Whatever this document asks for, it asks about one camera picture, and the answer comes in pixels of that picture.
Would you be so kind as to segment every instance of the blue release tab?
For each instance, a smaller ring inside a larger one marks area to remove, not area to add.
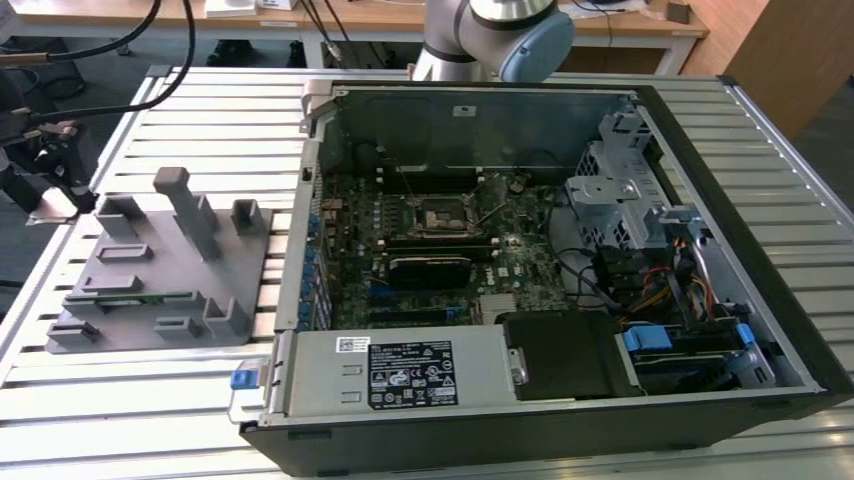
[[[231,372],[231,389],[253,390],[258,388],[258,370],[235,370]]]
[[[740,323],[736,326],[736,331],[738,332],[738,336],[742,337],[742,342],[745,342],[745,346],[757,343],[757,337],[753,335],[753,330],[750,329],[750,325],[746,323]]]
[[[673,348],[668,329],[661,325],[644,325],[632,327],[624,333],[626,348],[630,352],[637,350],[668,350]]]
[[[624,333],[624,341],[626,342],[626,349],[630,352],[641,350],[641,342],[638,341],[638,336],[632,330]]]

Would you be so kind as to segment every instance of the barcode sticker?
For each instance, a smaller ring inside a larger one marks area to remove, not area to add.
[[[335,340],[337,353],[367,352],[371,337],[338,337]]]

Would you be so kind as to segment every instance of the motherboard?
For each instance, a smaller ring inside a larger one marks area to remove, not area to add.
[[[544,235],[554,190],[522,171],[326,179],[333,328],[491,324],[568,308]]]

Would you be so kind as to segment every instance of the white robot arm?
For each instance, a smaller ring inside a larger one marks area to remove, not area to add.
[[[430,0],[419,81],[542,82],[573,45],[557,0]]]

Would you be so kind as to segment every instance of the slotted metal table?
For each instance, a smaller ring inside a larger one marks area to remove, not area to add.
[[[169,77],[146,78],[135,102]],[[402,80],[402,72],[197,68],[154,111],[129,114],[100,158],[100,193],[167,209],[162,166],[194,174],[214,208],[253,197],[275,209],[253,342],[241,347],[51,355],[46,332],[83,270],[100,225],[59,227],[0,325],[0,478],[287,478],[227,418],[229,377],[271,351],[278,284],[310,78]],[[737,86],[716,78],[560,75],[550,81],[654,85],[789,286],[854,371],[854,218]],[[670,175],[678,182],[673,170]],[[680,188],[682,198],[690,198]],[[854,402],[764,425],[709,449],[478,466],[371,478],[852,478]]]

